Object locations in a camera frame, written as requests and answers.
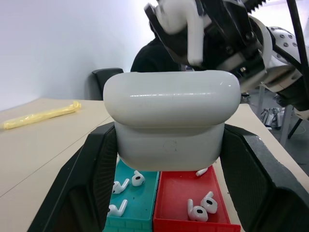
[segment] table surface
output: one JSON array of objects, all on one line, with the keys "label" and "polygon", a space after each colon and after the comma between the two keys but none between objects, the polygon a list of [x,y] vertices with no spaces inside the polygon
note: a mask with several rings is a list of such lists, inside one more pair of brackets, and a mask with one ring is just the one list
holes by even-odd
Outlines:
[{"label": "table surface", "polygon": [[[27,114],[61,108],[72,102],[39,99],[0,112],[0,123]],[[92,130],[113,121],[103,101],[79,102],[82,108],[77,113],[12,130],[0,130],[0,231],[27,231],[61,167],[84,144]],[[309,177],[265,128],[249,105],[241,104],[226,123],[257,134],[273,156],[309,192]],[[240,224],[228,194],[220,160],[213,166],[231,223]]]}]

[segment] yellow plastic bag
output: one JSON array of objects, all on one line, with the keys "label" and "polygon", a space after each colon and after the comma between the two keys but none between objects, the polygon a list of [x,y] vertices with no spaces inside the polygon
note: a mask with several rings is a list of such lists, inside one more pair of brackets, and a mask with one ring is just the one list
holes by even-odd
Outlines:
[{"label": "yellow plastic bag", "polygon": [[9,130],[12,128],[22,127],[22,126],[32,124],[35,122],[41,122],[41,121],[44,121],[44,120],[47,120],[53,117],[58,117],[61,115],[74,113],[78,111],[81,107],[82,105],[78,101],[74,101],[72,105],[69,105],[61,109],[44,111],[44,112],[40,112],[37,114],[31,114],[31,115],[5,121],[3,124],[3,128],[5,130]]}]

